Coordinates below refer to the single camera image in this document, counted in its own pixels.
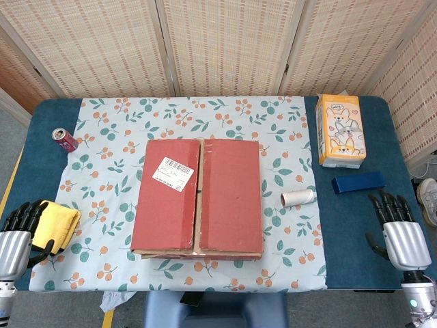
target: blue block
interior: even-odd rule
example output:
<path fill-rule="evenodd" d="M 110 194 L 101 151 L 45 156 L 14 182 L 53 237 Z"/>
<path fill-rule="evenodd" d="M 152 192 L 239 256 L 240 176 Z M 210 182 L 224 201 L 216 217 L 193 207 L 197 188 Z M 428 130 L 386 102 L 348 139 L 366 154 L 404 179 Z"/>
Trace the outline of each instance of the blue block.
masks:
<path fill-rule="evenodd" d="M 351 174 L 349 176 L 338 176 L 333 178 L 333 188 L 335 193 L 382 188 L 385 186 L 385 179 L 381 172 Z"/>

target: robotic hand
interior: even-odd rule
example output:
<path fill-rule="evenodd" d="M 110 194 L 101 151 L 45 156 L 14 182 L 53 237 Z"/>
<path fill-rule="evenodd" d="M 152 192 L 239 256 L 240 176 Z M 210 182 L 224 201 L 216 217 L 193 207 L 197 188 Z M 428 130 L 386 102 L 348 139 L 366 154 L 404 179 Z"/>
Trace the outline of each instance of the robotic hand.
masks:
<path fill-rule="evenodd" d="M 366 233 L 372 250 L 398 270 L 404 272 L 402 289 L 410 306 L 412 322 L 407 328 L 437 327 L 437 285 L 423 273 L 431 256 L 421 226 L 414 222 L 410 207 L 402 196 L 395 198 L 379 191 L 381 202 L 369 195 L 384 235 L 386 249 L 376 245 L 373 236 Z"/>
<path fill-rule="evenodd" d="M 41 204 L 41 200 L 30 206 L 29 202 L 24 203 L 9 215 L 0 230 L 0 327 L 8 325 L 16 296 L 14 282 L 27 268 L 44 260 L 53 248 L 52 239 L 41 254 L 29 259 L 32 238 L 47 205 L 47 202 Z"/>

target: paper roll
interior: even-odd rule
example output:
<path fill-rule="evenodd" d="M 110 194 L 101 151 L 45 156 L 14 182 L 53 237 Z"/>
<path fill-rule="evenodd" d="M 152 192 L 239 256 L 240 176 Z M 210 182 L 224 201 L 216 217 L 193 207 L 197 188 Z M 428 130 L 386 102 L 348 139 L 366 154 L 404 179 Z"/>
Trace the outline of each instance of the paper roll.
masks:
<path fill-rule="evenodd" d="M 283 207 L 290 207 L 299 204 L 314 202 L 315 193 L 311 189 L 290 191 L 281 194 L 281 203 Z"/>

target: red can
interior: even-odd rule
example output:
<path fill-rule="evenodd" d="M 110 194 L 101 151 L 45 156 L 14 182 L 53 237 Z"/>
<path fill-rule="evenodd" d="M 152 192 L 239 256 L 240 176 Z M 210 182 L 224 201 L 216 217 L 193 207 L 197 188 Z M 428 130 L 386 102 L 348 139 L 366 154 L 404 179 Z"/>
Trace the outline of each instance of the red can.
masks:
<path fill-rule="evenodd" d="M 77 140 L 64 128 L 56 128 L 53 130 L 52 139 L 68 152 L 74 152 L 79 145 Z"/>

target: red cardboard box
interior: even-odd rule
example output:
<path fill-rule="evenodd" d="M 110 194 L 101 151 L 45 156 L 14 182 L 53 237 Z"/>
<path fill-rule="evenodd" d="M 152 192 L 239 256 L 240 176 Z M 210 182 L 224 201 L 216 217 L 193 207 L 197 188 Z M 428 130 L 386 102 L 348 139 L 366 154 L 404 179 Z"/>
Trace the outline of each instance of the red cardboard box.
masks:
<path fill-rule="evenodd" d="M 149 141 L 132 251 L 143 258 L 261 258 L 258 149 L 256 141 Z"/>

